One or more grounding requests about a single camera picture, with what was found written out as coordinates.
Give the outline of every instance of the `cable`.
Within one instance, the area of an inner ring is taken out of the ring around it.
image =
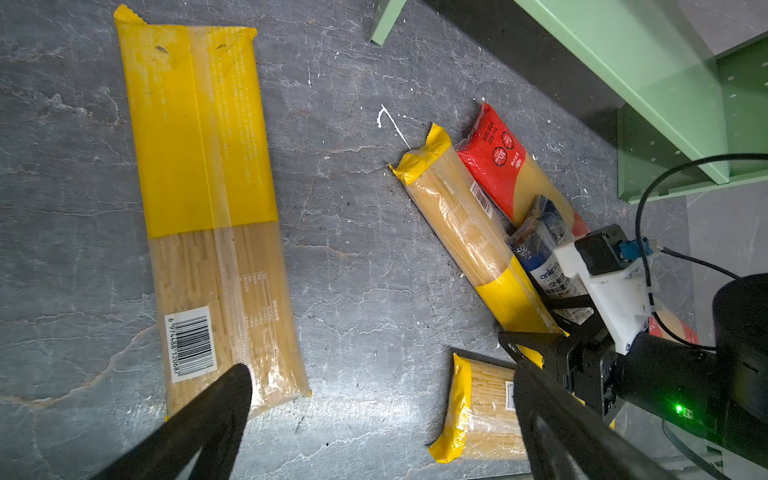
[[[672,250],[670,248],[666,248],[666,247],[662,248],[661,249],[661,253],[666,253],[667,255],[671,255],[672,257],[682,258],[683,260],[688,260],[689,262],[698,263],[699,265],[708,266],[712,270],[717,270],[718,272],[720,272],[720,273],[722,273],[724,275],[727,275],[727,276],[729,276],[729,277],[731,277],[731,278],[733,278],[735,280],[738,280],[739,278],[741,278],[740,276],[736,275],[735,273],[729,272],[728,270],[725,270],[721,266],[717,266],[717,265],[715,265],[713,263],[705,262],[704,260],[699,260],[697,258],[689,257],[688,255],[682,254],[680,252],[676,252],[676,251],[674,251],[674,250]]]
[[[712,475],[714,478],[717,478],[717,480],[730,480],[730,478],[725,476],[725,474],[723,474],[720,470],[714,468],[711,463],[709,463],[707,460],[704,460],[693,450],[688,448],[688,445],[685,445],[683,441],[680,440],[677,435],[672,432],[672,430],[670,430],[670,428],[667,426],[667,420],[661,420],[661,430],[664,431],[664,434],[667,436],[670,442],[672,442],[672,445],[674,445],[675,448],[680,451],[680,453],[685,455],[689,460],[696,464],[697,467]]]
[[[656,187],[659,186],[661,182],[666,180],[669,176],[676,174],[679,171],[686,170],[687,168],[693,168],[698,167],[699,165],[705,165],[705,164],[712,164],[714,162],[718,161],[731,161],[731,160],[756,160],[756,161],[768,161],[768,154],[723,154],[723,155],[714,155],[712,157],[706,157],[702,158],[701,160],[694,160],[685,164],[677,165],[676,167],[672,167],[671,169],[665,171],[659,177],[652,181],[650,185],[648,185],[648,188],[645,189],[645,192],[643,192],[643,196],[640,198],[640,203],[637,204],[637,214],[634,217],[634,235],[637,239],[638,244],[641,243],[641,238],[643,238],[640,230],[641,230],[641,219],[643,216],[643,209],[645,208],[645,202],[648,200],[648,197],[650,194],[654,191]],[[645,284],[646,286],[650,287],[650,267],[648,266],[648,256],[645,253],[644,248],[640,248],[640,257],[643,259],[643,268],[645,269]],[[650,302],[651,308],[654,306],[654,295],[649,292],[648,293],[648,300]],[[701,346],[697,345],[696,343],[691,343],[686,341],[685,339],[681,339],[679,336],[675,335],[672,330],[667,328],[666,325],[664,325],[664,322],[661,321],[661,318],[659,318],[658,314],[654,312],[654,318],[659,323],[659,326],[664,330],[664,332],[667,332],[672,338],[677,340],[680,343],[683,343],[684,345],[688,345],[691,348],[699,349],[699,350],[716,350],[716,347],[713,346]]]

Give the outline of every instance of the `yellow pasta package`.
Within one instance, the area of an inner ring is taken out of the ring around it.
[[[390,167],[504,329],[560,332],[504,241],[504,228],[491,201],[442,127],[432,125],[426,145]],[[541,355],[523,351],[541,366]]]
[[[251,415],[311,396],[288,290],[256,30],[114,13],[157,298],[168,414],[232,365]]]
[[[442,435],[429,447],[438,463],[458,458],[527,458],[515,413],[515,371],[453,354]]]

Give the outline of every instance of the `gray marble floor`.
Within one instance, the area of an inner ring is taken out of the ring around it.
[[[150,260],[111,18],[118,5],[2,6],[3,478],[93,474],[164,417]],[[390,174],[386,165],[407,147],[376,118],[387,107],[412,146],[433,121],[458,140],[477,102],[490,101],[588,223],[628,228],[634,208],[616,195],[612,116],[601,104],[589,108],[591,98],[605,98],[605,86],[521,12],[515,20],[527,22],[541,47],[503,45],[510,55],[497,57],[416,0],[383,48],[367,41],[372,2],[129,6],[151,23],[259,30],[254,48],[283,246],[315,396],[254,419],[235,476],[525,471],[525,462],[436,465],[426,451],[445,414],[449,349],[505,356],[490,312]],[[561,78],[544,82],[531,74],[536,65]],[[570,84],[586,92],[583,104],[560,100]],[[650,205],[647,225],[649,236],[688,250],[685,199]],[[690,265],[668,260],[655,273],[666,303],[693,323]],[[622,413],[618,429],[651,455],[672,454],[636,409]]]

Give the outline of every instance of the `barcode number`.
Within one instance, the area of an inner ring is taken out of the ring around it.
[[[488,215],[488,218],[493,218],[493,206],[491,205],[491,199],[485,195],[485,192],[482,191],[480,185],[478,185],[477,182],[472,182],[472,186],[469,188],[469,190],[472,191],[472,195],[475,195],[475,198],[480,204],[480,207],[485,210],[485,214]]]
[[[507,382],[507,410],[515,410],[515,383]]]
[[[217,370],[208,306],[166,315],[165,333],[172,383]]]

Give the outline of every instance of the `red pasta package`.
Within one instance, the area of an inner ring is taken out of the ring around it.
[[[552,200],[576,237],[589,227],[565,200],[531,155],[498,116],[483,103],[469,137],[456,146],[475,181],[515,228],[520,227],[537,195]]]

